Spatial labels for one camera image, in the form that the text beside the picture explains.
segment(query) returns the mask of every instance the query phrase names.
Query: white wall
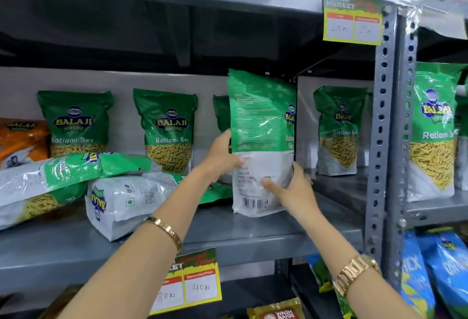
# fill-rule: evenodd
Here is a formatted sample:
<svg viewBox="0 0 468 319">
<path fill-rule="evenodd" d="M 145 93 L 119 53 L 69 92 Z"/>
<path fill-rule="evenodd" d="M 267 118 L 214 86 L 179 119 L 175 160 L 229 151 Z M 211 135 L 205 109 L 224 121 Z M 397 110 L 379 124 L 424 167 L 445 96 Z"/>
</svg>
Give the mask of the white wall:
<svg viewBox="0 0 468 319">
<path fill-rule="evenodd" d="M 196 93 L 198 110 L 195 115 L 194 165 L 202 160 L 219 135 L 213 94 L 227 94 L 227 77 L 222 76 L 0 68 L 0 81 L 0 117 L 4 118 L 43 119 L 36 101 L 38 90 L 112 91 L 115 104 L 109 110 L 109 150 L 134 154 L 144 154 L 145 133 L 133 103 L 133 88 Z M 313 102 L 313 92 L 324 85 L 372 88 L 373 82 L 299 77 L 296 157 L 304 168 L 314 168 L 317 163 L 320 114 Z M 362 133 L 368 134 L 369 129 L 370 123 L 364 120 Z"/>
</svg>

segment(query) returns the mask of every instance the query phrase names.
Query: barcode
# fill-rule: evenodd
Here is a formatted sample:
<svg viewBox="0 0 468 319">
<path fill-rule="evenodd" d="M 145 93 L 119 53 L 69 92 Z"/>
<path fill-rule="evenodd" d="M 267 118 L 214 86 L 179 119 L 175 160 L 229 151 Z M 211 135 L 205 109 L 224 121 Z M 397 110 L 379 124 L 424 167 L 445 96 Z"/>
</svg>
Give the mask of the barcode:
<svg viewBox="0 0 468 319">
<path fill-rule="evenodd" d="M 244 204 L 244 207 L 246 208 L 262 209 L 264 206 L 268 205 L 268 200 L 266 200 L 265 204 L 263 204 L 263 201 L 261 199 L 254 199 L 254 198 L 247 198 L 247 197 L 243 197 L 242 202 Z"/>
</svg>

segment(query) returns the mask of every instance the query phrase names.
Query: price tag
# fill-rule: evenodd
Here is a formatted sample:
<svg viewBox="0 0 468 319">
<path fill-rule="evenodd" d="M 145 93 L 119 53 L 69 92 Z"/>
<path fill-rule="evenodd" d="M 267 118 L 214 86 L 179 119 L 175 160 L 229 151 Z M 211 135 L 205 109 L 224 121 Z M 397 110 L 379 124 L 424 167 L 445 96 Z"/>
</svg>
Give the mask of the price tag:
<svg viewBox="0 0 468 319">
<path fill-rule="evenodd" d="M 214 248 L 175 258 L 150 315 L 222 300 Z"/>
<path fill-rule="evenodd" d="M 323 0 L 323 39 L 380 45 L 382 3 L 378 0 Z"/>
</svg>

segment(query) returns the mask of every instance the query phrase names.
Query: person's right hand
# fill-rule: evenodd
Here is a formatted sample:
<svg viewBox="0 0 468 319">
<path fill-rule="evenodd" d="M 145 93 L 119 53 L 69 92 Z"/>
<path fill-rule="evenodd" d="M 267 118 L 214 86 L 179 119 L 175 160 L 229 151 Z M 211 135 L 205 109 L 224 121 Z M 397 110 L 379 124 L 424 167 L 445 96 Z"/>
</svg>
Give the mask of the person's right hand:
<svg viewBox="0 0 468 319">
<path fill-rule="evenodd" d="M 294 176 L 288 188 L 283 188 L 270 179 L 263 179 L 262 186 L 268 192 L 277 196 L 281 204 L 296 218 L 299 223 L 307 218 L 321 214 L 317 200 L 312 190 L 310 178 L 304 175 L 304 170 L 297 162 L 293 162 Z"/>
</svg>

